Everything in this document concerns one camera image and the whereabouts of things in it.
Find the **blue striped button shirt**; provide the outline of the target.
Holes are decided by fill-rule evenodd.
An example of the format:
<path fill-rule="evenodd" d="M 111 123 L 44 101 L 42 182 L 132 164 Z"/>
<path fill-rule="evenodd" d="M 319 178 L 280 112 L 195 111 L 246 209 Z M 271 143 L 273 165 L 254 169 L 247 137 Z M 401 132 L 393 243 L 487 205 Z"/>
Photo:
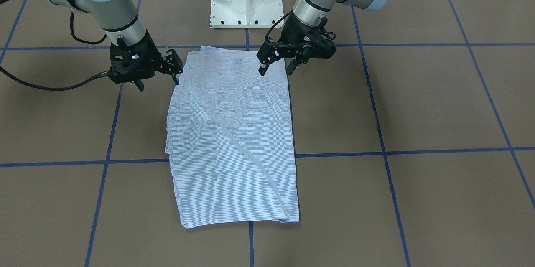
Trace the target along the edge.
<path fill-rule="evenodd" d="M 292 111 L 285 65 L 262 76 L 254 51 L 189 52 L 167 115 L 180 223 L 300 219 Z"/>

